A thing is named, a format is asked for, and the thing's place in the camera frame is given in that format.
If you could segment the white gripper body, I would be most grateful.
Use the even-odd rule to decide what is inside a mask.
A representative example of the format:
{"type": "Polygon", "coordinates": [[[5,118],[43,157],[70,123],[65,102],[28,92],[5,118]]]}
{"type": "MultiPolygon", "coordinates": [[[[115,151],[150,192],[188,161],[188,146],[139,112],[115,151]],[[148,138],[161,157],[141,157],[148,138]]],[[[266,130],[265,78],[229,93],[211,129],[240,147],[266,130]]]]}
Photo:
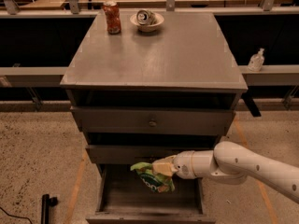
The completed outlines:
{"type": "Polygon", "coordinates": [[[173,163],[178,170],[176,175],[182,179],[195,179],[192,169],[192,154],[193,151],[183,151],[177,154],[173,163]]]}

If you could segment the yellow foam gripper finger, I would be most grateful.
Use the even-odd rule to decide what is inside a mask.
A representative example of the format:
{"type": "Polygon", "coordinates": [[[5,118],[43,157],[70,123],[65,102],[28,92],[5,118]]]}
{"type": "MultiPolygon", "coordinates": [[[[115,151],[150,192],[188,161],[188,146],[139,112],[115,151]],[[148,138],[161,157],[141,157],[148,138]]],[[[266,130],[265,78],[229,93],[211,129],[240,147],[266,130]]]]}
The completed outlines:
{"type": "Polygon", "coordinates": [[[168,157],[159,159],[159,160],[157,160],[157,162],[158,162],[158,163],[173,163],[174,158],[175,158],[176,156],[177,156],[177,155],[171,155],[171,156],[168,156],[168,157]]]}
{"type": "Polygon", "coordinates": [[[154,172],[166,176],[173,176],[178,171],[172,163],[155,162],[152,167],[154,172]]]}

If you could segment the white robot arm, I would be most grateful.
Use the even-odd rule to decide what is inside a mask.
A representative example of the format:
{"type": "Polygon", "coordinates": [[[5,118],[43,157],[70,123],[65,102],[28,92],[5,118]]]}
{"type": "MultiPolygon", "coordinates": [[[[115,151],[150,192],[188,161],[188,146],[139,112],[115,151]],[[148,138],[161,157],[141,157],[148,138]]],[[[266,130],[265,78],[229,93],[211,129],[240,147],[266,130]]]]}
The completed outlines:
{"type": "Polygon", "coordinates": [[[299,203],[299,168],[261,156],[236,143],[222,141],[213,150],[183,151],[155,161],[157,174],[182,179],[210,178],[238,185],[251,176],[299,203]]]}

